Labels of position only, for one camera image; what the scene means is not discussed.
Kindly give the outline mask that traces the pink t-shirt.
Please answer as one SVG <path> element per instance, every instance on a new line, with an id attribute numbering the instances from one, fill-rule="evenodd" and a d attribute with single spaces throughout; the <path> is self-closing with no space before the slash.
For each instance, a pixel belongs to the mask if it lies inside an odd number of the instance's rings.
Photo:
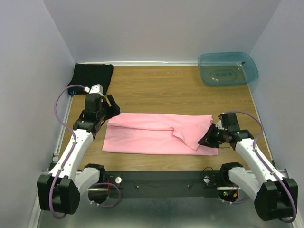
<path id="1" fill-rule="evenodd" d="M 213 123 L 211 115 L 121 113 L 106 126 L 102 150 L 152 155 L 216 156 L 199 145 Z"/>

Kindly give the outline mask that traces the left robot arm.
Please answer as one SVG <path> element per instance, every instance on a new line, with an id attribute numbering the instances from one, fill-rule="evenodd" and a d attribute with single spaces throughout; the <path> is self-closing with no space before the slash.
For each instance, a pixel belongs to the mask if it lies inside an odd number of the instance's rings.
<path id="1" fill-rule="evenodd" d="M 77 175 L 79 164 L 105 122 L 120 114 L 120 107 L 112 95 L 87 94 L 85 107 L 74 122 L 70 141 L 59 161 L 47 175 L 37 181 L 40 208 L 50 211 L 56 219 L 76 212 L 81 195 L 90 187 L 112 184 L 106 180 L 103 165 L 88 164 Z"/>

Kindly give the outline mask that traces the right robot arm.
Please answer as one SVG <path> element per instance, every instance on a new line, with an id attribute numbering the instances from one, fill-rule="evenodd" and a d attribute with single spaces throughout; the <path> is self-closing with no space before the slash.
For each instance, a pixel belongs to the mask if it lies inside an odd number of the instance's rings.
<path id="1" fill-rule="evenodd" d="M 248 173 L 238 162 L 223 164 L 219 170 L 222 183 L 236 184 L 250 199 L 263 221 L 280 220 L 292 223 L 297 215 L 298 185 L 285 177 L 265 157 L 257 145 L 258 137 L 238 124 L 237 112 L 219 115 L 219 122 L 212 124 L 199 145 L 219 148 L 228 143 L 248 164 Z"/>

